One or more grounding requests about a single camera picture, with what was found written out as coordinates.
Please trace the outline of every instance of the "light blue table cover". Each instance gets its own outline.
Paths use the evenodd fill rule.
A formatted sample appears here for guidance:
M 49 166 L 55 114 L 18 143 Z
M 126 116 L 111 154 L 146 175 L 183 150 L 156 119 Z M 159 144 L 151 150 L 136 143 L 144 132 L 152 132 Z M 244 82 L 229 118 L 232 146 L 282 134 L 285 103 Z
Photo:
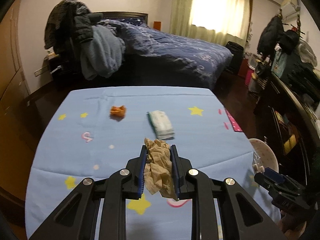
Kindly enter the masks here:
M 110 119 L 110 108 L 122 105 L 127 108 L 125 118 Z M 202 116 L 191 115 L 189 108 L 194 107 L 203 110 Z M 210 90 L 109 87 L 70 92 L 47 126 L 28 182 L 27 237 L 72 191 L 72 184 L 86 177 L 108 178 L 124 168 L 129 159 L 139 156 L 144 138 L 155 139 L 146 115 L 155 110 L 165 111 L 169 117 L 175 138 L 167 142 L 177 146 L 179 156 L 189 159 L 194 168 L 210 178 L 234 178 L 274 221 L 280 219 L 268 192 L 253 180 L 249 140 L 232 129 L 223 105 Z M 85 132 L 90 133 L 91 141 L 82 138 Z M 129 209 L 127 200 L 128 240 L 190 239 L 191 201 L 174 208 L 159 193 L 152 196 L 145 189 L 142 210 L 140 204 L 133 203 L 139 208 Z

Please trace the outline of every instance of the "sheer curtain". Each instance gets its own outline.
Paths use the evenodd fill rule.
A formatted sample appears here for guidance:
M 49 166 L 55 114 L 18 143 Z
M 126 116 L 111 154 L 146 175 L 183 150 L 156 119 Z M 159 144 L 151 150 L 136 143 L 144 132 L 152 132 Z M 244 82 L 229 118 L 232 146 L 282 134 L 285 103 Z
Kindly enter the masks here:
M 173 0 L 170 32 L 245 46 L 249 23 L 250 0 Z

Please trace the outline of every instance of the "black bag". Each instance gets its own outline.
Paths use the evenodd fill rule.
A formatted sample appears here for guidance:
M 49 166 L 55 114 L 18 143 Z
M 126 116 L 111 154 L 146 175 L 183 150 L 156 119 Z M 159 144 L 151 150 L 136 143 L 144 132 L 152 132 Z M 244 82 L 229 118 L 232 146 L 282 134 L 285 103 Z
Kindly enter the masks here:
M 233 58 L 230 62 L 230 65 L 227 66 L 225 70 L 237 75 L 242 63 L 244 48 L 238 43 L 232 41 L 229 41 L 227 43 L 226 48 L 229 49 L 230 52 L 233 54 Z
M 279 46 L 286 54 L 290 55 L 299 43 L 299 34 L 293 30 L 287 30 L 280 38 Z

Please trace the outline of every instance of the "black speaker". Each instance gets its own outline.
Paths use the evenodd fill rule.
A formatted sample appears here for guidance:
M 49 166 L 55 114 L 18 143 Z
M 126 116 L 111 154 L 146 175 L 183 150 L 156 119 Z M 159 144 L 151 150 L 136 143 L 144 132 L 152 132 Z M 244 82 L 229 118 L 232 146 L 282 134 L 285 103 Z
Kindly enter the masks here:
M 230 65 L 227 66 L 225 70 L 232 74 L 237 75 L 242 63 L 244 48 L 238 43 L 235 43 L 232 41 L 229 41 L 227 43 L 226 48 L 231 51 L 231 53 L 233 54 L 233 57 L 230 62 Z

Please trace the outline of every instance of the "window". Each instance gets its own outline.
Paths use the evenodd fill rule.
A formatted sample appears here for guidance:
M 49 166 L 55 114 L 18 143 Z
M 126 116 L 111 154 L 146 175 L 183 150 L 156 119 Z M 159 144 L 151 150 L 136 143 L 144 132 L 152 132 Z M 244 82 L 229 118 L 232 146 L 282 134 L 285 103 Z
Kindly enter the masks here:
M 216 33 L 228 33 L 243 39 L 248 30 L 248 23 L 244 18 L 247 18 L 246 13 L 250 13 L 247 2 L 248 0 L 193 0 L 190 22 L 198 27 L 215 30 Z

